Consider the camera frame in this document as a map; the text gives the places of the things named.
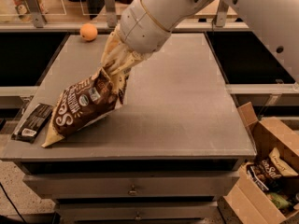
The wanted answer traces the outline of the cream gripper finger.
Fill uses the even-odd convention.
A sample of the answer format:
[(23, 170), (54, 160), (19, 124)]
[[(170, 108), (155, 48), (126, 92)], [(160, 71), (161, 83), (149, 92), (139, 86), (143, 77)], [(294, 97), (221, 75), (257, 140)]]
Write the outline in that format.
[(130, 76), (131, 69), (138, 64), (137, 60), (129, 59), (110, 74), (113, 82), (113, 92), (117, 95), (118, 105), (123, 105), (126, 93), (127, 80)]
[(113, 77), (119, 71), (120, 60), (118, 58), (105, 57), (105, 58), (101, 59), (101, 64), (102, 64), (102, 67), (103, 67), (104, 71), (106, 72), (106, 74), (109, 77)]

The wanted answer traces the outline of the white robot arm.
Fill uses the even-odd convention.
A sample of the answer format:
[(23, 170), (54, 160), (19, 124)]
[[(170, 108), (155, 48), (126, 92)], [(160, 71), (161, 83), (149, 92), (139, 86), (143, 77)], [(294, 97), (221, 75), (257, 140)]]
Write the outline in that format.
[[(299, 77), (299, 0), (221, 0)], [(176, 27), (214, 0), (133, 0), (108, 37), (101, 58), (107, 75), (116, 77), (159, 51)]]

